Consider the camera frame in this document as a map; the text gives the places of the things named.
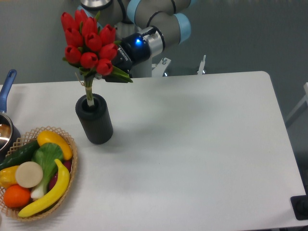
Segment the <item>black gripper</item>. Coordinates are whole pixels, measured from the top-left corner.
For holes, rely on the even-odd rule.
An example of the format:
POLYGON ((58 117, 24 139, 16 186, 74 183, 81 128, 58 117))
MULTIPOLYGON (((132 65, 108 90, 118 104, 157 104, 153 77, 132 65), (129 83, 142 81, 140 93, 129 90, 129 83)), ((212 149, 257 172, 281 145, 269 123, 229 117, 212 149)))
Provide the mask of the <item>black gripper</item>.
POLYGON ((112 60, 113 66, 119 70, 113 70, 110 75, 95 74, 96 79, 103 79, 112 83, 131 83, 131 78, 125 71, 147 61, 151 56, 151 49, 144 38, 145 34, 135 33, 123 38, 118 45, 117 55, 112 60))

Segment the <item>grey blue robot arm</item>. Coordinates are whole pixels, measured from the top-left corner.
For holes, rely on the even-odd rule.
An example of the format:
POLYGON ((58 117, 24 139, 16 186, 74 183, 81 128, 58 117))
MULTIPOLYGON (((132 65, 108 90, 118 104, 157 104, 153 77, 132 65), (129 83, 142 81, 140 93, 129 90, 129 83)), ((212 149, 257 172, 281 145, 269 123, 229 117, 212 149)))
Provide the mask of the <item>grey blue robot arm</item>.
POLYGON ((163 77, 171 63, 152 59, 191 35, 189 19, 181 11, 193 0, 82 0, 78 9, 87 16, 99 14, 98 26, 116 27, 120 40, 117 56, 112 60, 132 78, 163 77))

